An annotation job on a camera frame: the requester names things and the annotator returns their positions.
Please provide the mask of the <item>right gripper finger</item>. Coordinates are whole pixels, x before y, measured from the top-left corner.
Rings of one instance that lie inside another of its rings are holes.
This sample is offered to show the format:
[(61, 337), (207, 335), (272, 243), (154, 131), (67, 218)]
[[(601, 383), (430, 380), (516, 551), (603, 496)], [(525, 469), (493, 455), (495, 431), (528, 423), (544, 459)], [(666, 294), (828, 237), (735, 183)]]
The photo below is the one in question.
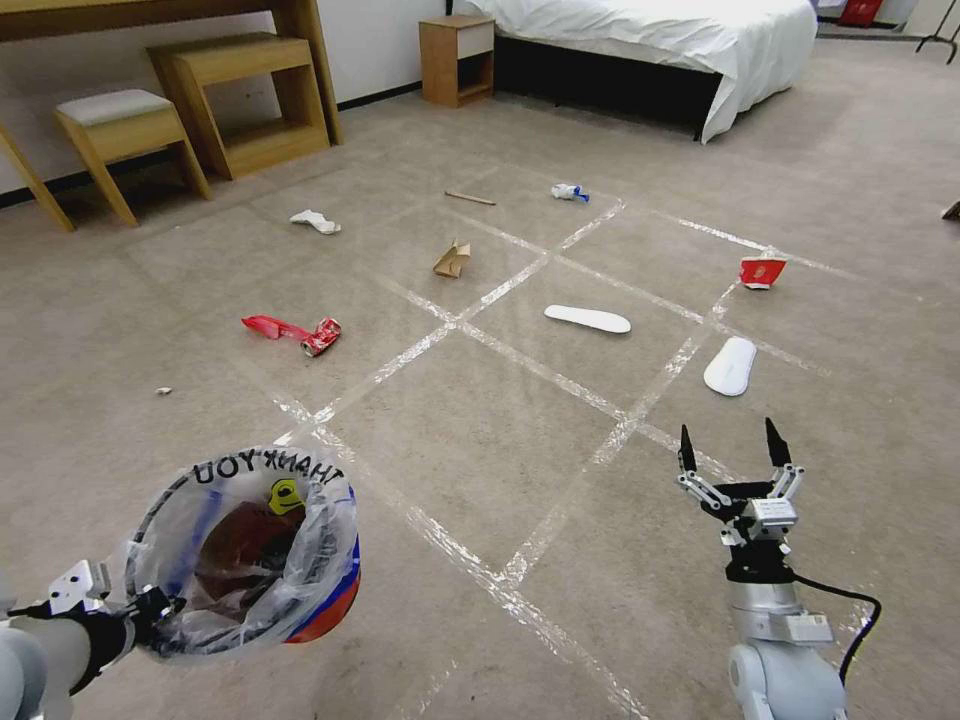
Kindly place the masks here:
[(792, 461), (789, 445), (770, 417), (765, 418), (768, 454), (774, 468), (768, 499), (791, 500), (800, 489), (805, 468)]
[(677, 460), (679, 465), (677, 484), (686, 494), (697, 500), (705, 512), (717, 519), (724, 519), (728, 513), (728, 494), (722, 489), (722, 485), (708, 481), (700, 475), (696, 453), (686, 424), (681, 425)]

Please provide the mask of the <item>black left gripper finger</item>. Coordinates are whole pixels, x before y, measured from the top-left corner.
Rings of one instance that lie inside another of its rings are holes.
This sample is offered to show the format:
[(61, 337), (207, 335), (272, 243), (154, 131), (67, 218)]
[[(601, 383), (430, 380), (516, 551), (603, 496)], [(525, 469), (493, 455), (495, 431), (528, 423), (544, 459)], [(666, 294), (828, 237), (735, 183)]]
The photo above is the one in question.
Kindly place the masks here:
[(180, 613), (186, 603), (184, 597), (168, 595), (161, 587), (146, 586), (142, 592), (142, 624), (152, 630)]

